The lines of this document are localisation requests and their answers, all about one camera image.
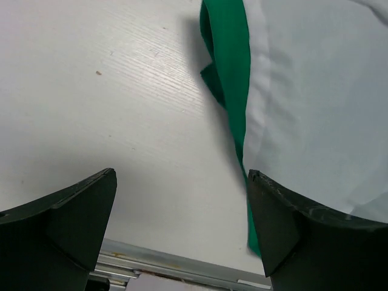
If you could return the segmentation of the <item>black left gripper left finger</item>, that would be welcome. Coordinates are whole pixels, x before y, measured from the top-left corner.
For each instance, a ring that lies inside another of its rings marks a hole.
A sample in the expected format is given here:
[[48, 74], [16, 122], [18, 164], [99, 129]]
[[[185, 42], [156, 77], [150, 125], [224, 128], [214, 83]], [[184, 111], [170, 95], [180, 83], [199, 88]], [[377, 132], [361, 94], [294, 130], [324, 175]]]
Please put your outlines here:
[[1, 290], [109, 290], [93, 275], [115, 200], [104, 169], [1, 212]]

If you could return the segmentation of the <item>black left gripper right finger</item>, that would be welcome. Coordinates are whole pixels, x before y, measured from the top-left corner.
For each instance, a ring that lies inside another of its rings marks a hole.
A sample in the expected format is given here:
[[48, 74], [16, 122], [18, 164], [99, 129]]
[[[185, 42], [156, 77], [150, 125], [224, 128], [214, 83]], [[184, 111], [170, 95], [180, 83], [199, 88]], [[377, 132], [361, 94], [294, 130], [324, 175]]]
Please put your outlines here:
[[274, 290], [387, 289], [387, 224], [331, 209], [257, 170], [247, 180], [264, 273]]

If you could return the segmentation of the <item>green jacket with white lining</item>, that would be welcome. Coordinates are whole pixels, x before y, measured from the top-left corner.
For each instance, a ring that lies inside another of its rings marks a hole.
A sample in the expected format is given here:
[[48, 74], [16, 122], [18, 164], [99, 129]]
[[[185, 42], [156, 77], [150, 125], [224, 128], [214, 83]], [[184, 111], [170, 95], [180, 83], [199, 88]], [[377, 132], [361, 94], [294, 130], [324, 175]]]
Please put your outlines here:
[[387, 2], [203, 1], [199, 22], [243, 173], [387, 222]]

